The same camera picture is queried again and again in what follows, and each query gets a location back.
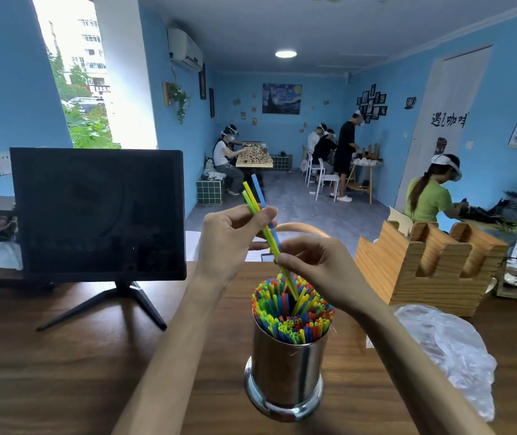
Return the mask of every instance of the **white shirt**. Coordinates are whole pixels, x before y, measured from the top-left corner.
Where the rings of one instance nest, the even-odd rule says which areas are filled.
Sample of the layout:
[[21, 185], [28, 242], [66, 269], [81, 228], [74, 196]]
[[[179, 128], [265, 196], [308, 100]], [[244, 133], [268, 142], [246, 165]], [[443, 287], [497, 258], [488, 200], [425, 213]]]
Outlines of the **white shirt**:
[[226, 148], [224, 140], [219, 140], [214, 147], [214, 166], [221, 166], [228, 163], [228, 159], [224, 153], [224, 148]]
[[309, 138], [306, 142], [306, 149], [309, 151], [309, 153], [313, 153], [314, 147], [319, 143], [321, 136], [317, 134], [317, 131], [313, 131], [311, 134], [309, 134]]

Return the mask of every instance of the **metal base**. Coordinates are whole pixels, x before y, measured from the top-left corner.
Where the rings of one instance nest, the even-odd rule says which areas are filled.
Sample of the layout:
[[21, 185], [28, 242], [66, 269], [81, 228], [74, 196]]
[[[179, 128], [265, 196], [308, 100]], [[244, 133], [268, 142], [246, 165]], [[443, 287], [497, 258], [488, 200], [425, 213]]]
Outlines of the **metal base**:
[[314, 391], [309, 398], [292, 408], [283, 408], [272, 404], [260, 392], [252, 375], [253, 358], [250, 357], [244, 368], [244, 388], [250, 401], [255, 408], [267, 417], [284, 423], [294, 423], [310, 416], [318, 408], [323, 399], [323, 377], [319, 375], [319, 381], [314, 387]]
[[37, 327], [37, 331], [43, 331], [53, 325], [57, 325], [60, 322], [66, 321], [67, 319], [83, 313], [96, 305], [101, 304], [110, 299], [117, 298], [130, 298], [137, 302], [137, 304], [144, 310], [144, 312], [150, 317], [150, 319], [160, 328], [162, 331], [165, 331], [167, 326], [164, 322], [164, 319], [161, 318], [160, 313], [153, 306], [150, 299], [146, 296], [146, 293], [139, 287], [137, 282], [123, 282], [123, 281], [115, 281], [115, 288], [111, 288], [104, 292], [98, 293], [93, 298], [86, 300], [85, 302], [79, 304], [77, 307], [72, 308], [69, 311], [66, 311], [63, 314], [60, 314], [54, 319], [51, 319], [49, 322]]

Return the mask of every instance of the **wall-mounted air conditioner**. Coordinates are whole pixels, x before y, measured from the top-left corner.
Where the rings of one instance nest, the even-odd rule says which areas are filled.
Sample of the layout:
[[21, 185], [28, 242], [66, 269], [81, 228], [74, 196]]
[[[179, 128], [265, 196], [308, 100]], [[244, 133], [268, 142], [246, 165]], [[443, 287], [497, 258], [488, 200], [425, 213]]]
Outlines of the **wall-mounted air conditioner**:
[[170, 60], [188, 70], [202, 70], [202, 50], [180, 29], [168, 29]]

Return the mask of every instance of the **black monitor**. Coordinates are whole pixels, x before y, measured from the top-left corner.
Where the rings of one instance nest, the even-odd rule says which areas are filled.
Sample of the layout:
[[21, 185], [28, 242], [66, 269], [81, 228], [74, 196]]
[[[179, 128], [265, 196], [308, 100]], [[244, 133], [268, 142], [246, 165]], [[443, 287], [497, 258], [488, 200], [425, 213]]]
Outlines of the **black monitor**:
[[186, 278], [181, 151], [11, 148], [26, 278]]

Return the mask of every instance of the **right hand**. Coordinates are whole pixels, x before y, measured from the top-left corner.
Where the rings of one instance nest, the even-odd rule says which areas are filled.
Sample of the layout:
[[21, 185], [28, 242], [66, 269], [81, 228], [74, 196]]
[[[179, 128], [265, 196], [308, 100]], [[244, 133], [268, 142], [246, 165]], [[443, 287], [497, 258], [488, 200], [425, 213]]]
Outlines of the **right hand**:
[[305, 278], [331, 305], [363, 312], [383, 303], [340, 240], [300, 236], [283, 241], [281, 247], [277, 263]]

